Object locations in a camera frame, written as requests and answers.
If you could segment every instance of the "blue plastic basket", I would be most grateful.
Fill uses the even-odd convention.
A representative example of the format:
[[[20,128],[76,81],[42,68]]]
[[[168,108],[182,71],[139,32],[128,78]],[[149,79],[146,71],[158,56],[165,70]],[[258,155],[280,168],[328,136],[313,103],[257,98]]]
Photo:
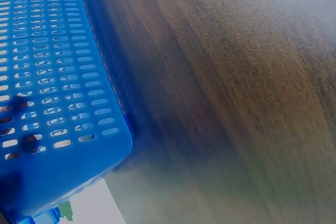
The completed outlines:
[[[11,218],[79,192],[132,148],[82,0],[0,0],[0,107]]]

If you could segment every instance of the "table surface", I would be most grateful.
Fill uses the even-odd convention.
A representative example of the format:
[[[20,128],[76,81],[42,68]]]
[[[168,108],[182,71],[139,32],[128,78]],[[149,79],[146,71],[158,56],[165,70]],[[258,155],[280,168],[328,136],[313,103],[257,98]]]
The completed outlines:
[[[336,223],[336,0],[85,1],[132,113],[127,224]]]

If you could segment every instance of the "wooden table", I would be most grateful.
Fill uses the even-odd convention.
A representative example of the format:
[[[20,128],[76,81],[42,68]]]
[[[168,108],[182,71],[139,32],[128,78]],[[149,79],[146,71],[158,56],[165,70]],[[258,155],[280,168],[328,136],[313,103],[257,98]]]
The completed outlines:
[[[85,1],[135,125],[127,224],[336,223],[336,0]]]

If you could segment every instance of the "blue plastic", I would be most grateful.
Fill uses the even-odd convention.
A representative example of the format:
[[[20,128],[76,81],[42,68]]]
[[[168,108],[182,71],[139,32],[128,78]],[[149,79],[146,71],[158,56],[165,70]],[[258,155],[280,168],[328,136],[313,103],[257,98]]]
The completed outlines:
[[[83,190],[132,148],[82,0],[0,0],[0,107],[0,208],[14,219]]]
[[[57,224],[59,223],[61,213],[59,208],[53,208],[49,211],[42,212],[40,214],[28,217],[18,224]]]

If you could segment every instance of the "plastic basket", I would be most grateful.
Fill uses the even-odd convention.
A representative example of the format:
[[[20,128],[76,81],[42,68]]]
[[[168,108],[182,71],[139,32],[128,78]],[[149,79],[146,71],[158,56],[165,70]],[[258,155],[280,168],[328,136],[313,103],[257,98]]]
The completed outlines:
[[[132,147],[82,0],[0,0],[0,107],[0,207],[15,219],[92,184]]]

